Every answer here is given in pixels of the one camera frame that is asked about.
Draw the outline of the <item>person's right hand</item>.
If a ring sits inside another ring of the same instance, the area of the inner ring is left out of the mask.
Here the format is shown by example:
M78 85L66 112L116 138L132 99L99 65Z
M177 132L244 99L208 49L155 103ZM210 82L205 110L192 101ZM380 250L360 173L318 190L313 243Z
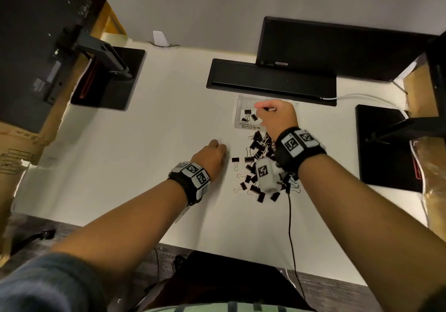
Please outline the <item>person's right hand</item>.
M256 114L261 119L261 126L265 127L266 132L274 141L277 140L283 131L298 127L295 108L291 103L286 101L277 100L276 112L257 110Z

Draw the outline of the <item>person's left hand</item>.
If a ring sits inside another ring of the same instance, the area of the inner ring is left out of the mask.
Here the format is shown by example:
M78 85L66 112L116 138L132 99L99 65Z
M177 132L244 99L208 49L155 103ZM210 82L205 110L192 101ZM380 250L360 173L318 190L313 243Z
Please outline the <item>person's left hand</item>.
M210 151L209 147L204 146L200 151L198 151L196 154L194 154L191 158L191 162L195 163L207 172L207 174L210 177L210 181L214 182L217 180L219 175L221 174L221 171L223 170L223 165L216 165L212 163L212 160L210 158Z

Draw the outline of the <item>clear plastic zip bag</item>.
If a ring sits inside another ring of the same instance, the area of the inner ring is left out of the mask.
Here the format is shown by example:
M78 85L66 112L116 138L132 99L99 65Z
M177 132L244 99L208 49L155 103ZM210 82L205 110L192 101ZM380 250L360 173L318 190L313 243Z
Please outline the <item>clear plastic zip bag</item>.
M262 96L238 94L234 118L235 129L260 131L261 133L264 133L265 127L261 126L261 119L258 118L257 121L252 121L251 115L244 115L244 110L251 109L252 114L255 114L257 116L254 104L259 101L271 99L271 97L267 98Z

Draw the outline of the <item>person's right forearm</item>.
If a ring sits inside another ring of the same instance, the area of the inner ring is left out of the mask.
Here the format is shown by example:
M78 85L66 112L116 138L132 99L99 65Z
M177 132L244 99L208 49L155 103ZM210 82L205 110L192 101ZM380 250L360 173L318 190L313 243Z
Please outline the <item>person's right forearm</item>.
M446 312L445 241L325 154L298 176L384 311Z

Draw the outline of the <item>person's left forearm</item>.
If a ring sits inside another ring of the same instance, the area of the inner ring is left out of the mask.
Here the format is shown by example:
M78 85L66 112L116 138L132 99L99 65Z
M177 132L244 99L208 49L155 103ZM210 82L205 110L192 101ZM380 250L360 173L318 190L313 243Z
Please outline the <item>person's left forearm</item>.
M165 180L74 231L51 252L83 260L112 292L159 243L187 203L183 188Z

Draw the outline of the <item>pile of black binder clips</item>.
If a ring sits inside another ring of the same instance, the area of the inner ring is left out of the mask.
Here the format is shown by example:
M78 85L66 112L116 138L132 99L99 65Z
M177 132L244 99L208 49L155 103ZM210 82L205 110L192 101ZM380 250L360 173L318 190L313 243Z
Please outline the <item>pile of black binder clips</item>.
M276 161L276 147L272 138L267 133L261 133L260 131L256 131L253 135L249 136L249 141L250 144L246 148L246 156L239 157L240 162L232 163L232 157L228 155L228 160L233 164L234 171L244 171L244 174L238 173L236 175L236 178L241 180L241 182L232 190L233 193L245 193L253 196L259 203L263 203L266 198L270 198L273 202L276 202L282 193L285 193L288 197L290 197L291 193L300 194L302 190L297 176L288 172L286 172L286 176L283 179L281 191L268 195L260 190L255 169L256 162L263 157L269 157Z

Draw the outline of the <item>black left wristband with markers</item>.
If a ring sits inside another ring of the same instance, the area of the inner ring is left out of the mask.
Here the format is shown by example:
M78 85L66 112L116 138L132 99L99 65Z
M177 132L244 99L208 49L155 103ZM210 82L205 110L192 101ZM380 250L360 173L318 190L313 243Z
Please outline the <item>black left wristband with markers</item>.
M173 168L168 179L177 182L187 196L187 206L200 202L210 187L210 177L206 170L193 162L180 162Z

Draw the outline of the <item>black wristband with markers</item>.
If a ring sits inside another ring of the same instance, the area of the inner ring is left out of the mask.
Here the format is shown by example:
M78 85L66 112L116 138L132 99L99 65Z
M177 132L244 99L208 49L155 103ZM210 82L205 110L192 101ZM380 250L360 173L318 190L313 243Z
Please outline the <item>black wristband with markers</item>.
M307 130L291 127L275 141L275 159L284 171L297 175L303 162L313 156L327 154L325 146Z
M187 196L187 206L200 202L210 187L210 177L206 170L193 162L180 162L173 168L168 179L177 182Z

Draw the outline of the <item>black right wristband with markers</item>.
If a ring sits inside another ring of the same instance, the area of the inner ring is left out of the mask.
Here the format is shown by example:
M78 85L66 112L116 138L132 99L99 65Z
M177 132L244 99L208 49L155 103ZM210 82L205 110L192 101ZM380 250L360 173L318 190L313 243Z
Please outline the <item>black right wristband with markers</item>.
M275 141L275 159L284 171L297 175L303 162L313 156L327 154L325 146L307 130L291 127Z

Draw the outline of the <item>wide black monitor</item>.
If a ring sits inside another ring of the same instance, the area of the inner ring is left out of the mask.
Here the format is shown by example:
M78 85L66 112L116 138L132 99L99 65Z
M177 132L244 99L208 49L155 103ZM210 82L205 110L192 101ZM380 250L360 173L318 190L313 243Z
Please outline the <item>wide black monitor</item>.
M258 66L380 82L398 78L437 35L264 18Z

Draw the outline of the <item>white paper tag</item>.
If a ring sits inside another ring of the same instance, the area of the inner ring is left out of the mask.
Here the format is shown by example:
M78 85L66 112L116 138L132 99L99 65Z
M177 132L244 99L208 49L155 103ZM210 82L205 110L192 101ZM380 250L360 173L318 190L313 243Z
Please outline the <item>white paper tag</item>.
M170 48L172 46L162 31L155 30L153 30L152 44L159 48Z

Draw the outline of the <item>black square monitor stand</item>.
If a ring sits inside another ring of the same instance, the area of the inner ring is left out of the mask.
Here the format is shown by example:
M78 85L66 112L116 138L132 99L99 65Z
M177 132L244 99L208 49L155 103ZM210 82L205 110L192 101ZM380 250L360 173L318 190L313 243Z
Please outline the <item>black square monitor stand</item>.
M422 193L411 142L446 138L446 115L406 119L398 109L355 107L360 180L368 185Z

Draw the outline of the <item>black trousers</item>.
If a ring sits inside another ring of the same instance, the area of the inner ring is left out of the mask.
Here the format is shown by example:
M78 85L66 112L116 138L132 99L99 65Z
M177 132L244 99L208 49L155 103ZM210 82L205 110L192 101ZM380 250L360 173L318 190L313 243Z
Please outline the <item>black trousers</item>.
M316 311L275 267L199 251L182 261L146 308L227 302Z

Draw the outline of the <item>green striped shirt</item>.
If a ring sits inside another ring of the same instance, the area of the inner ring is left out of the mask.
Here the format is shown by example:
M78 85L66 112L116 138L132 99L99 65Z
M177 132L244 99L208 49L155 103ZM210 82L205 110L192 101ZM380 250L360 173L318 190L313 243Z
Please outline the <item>green striped shirt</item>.
M304 309L295 309L281 305L261 303L209 303L209 304L180 304L156 309L147 309L143 312L311 312Z

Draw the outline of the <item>brown cardboard box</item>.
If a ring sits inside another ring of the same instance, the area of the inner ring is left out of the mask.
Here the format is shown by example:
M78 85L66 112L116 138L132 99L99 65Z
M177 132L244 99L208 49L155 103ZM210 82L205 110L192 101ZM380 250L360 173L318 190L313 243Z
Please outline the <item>brown cardboard box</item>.
M438 116L428 64L416 67L405 79L410 117ZM446 242L446 142L423 137L415 148L426 179L423 195L430 229Z

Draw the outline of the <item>large black monitor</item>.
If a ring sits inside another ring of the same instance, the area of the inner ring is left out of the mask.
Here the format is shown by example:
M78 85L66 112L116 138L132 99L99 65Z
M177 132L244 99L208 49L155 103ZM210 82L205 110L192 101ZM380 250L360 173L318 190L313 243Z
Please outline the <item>large black monitor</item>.
M0 122L39 133L105 0L0 0Z

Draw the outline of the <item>blue grey sleeve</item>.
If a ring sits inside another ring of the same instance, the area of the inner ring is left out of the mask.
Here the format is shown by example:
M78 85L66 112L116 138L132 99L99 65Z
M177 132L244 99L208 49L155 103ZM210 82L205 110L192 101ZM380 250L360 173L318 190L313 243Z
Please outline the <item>blue grey sleeve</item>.
M34 258L0 280L0 312L107 312L99 275L65 253Z

